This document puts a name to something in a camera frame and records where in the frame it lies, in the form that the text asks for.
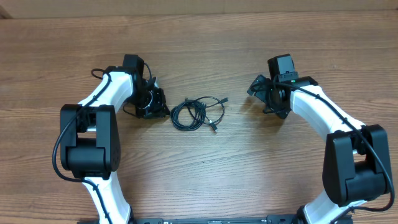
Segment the robotic arm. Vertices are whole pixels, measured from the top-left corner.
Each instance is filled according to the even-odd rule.
[[[61,163],[76,179],[84,180],[99,213],[99,221],[95,223],[127,224],[134,220],[116,172],[121,157],[116,113],[122,104],[134,104],[138,118],[152,119],[170,114],[156,77],[143,79],[143,68],[144,61],[137,55],[125,55],[123,66],[108,67],[104,71],[107,75],[89,97],[61,109],[61,131],[78,111],[83,110],[61,139]],[[98,94],[96,101],[87,107]],[[86,131],[96,131],[96,138],[78,137],[77,133]]]
[[[392,176],[385,130],[379,125],[365,126],[346,114],[311,77],[299,78],[290,55],[272,58],[268,65],[271,79],[259,75],[248,93],[255,94],[266,104],[264,113],[275,113],[282,119],[290,111],[300,115],[326,142],[322,175],[325,189],[314,201],[298,210],[296,222],[300,223],[298,220],[301,219],[308,224],[330,223],[332,220],[342,223],[341,214],[351,207],[388,194],[392,190],[388,179]],[[388,177],[353,128],[372,143]],[[366,159],[354,162],[353,154],[356,153],[366,155]]]

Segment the black bracket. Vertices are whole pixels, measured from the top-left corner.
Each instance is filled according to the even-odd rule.
[[[129,224],[163,224],[163,219],[161,218],[137,218],[135,223],[129,222]]]
[[[299,74],[294,70],[290,54],[269,59],[268,68],[271,78],[266,78],[263,75],[257,76],[251,83],[248,94],[251,96],[254,94],[266,104],[263,113],[275,113],[279,118],[286,119],[291,111],[290,93],[294,89],[281,87],[276,83],[286,83],[297,87],[318,85],[318,83],[311,77],[299,78]]]
[[[376,124],[364,126],[361,133],[392,177],[386,131]],[[366,155],[364,161],[354,162],[354,149]],[[374,200],[390,192],[380,165],[354,131],[337,131],[326,137],[322,180],[330,200],[340,207],[358,200]]]
[[[188,218],[164,220],[164,224],[267,224],[267,218]]]
[[[64,105],[60,112],[61,131],[81,110],[81,105]],[[108,179],[120,163],[120,142],[114,106],[87,107],[66,130],[61,140],[61,164],[75,178]],[[96,128],[96,138],[79,138],[89,127]]]
[[[132,75],[134,92],[126,99],[126,102],[136,107],[135,116],[137,118],[164,118],[170,115],[170,110],[166,105],[166,96],[163,89],[158,87],[156,77],[149,80],[143,78],[144,65],[144,60],[138,55],[126,54],[123,66],[109,66],[105,71],[124,72]]]
[[[293,224],[295,219],[296,215],[268,215],[267,224]]]

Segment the wood grain surface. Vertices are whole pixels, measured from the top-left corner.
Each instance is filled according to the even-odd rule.
[[[0,0],[8,18],[394,10],[398,0]]]
[[[322,139],[293,113],[284,121],[262,114],[246,93],[268,75],[267,59],[286,53],[347,113],[387,130],[398,183],[397,24],[398,11],[1,20],[0,223],[98,217],[83,185],[57,177],[51,153],[60,108],[99,84],[92,68],[121,65],[124,54],[150,65],[169,108],[186,97],[229,98],[217,134],[117,114],[118,175],[137,217],[295,213],[322,191]],[[397,218],[397,206],[354,215],[356,223]]]

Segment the cable connector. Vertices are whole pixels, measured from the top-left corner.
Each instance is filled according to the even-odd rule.
[[[215,132],[218,132],[218,128],[217,128],[217,126],[216,126],[215,123],[213,123],[211,120],[209,120],[209,124],[210,124],[210,126],[213,128],[213,130],[214,130]]]
[[[228,102],[228,97],[227,97],[227,98],[224,98],[224,99],[222,99],[222,100],[220,100],[220,102],[221,102],[221,103],[226,103],[226,102]]]

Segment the cable bundle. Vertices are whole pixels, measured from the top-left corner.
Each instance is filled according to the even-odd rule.
[[[216,100],[217,103],[207,106],[206,104],[199,101],[199,100],[202,100],[205,98],[210,98],[210,99]],[[185,99],[184,102],[180,103],[178,106],[176,106],[175,108],[173,108],[171,110],[170,117],[171,117],[174,127],[180,131],[194,131],[194,130],[197,130],[198,128],[200,128],[200,126],[203,124],[209,124],[213,128],[213,130],[217,132],[218,128],[216,125],[223,119],[223,116],[225,114],[225,107],[223,104],[225,102],[228,102],[228,98],[219,100],[213,96],[203,96],[203,97],[197,98],[195,100]],[[221,107],[223,109],[223,113],[216,121],[212,121],[206,115],[206,108],[210,108],[217,104],[221,105]],[[191,114],[191,117],[193,118],[193,121],[189,126],[181,124],[180,121],[178,120],[178,116],[184,107],[186,107],[188,109],[189,113]]]

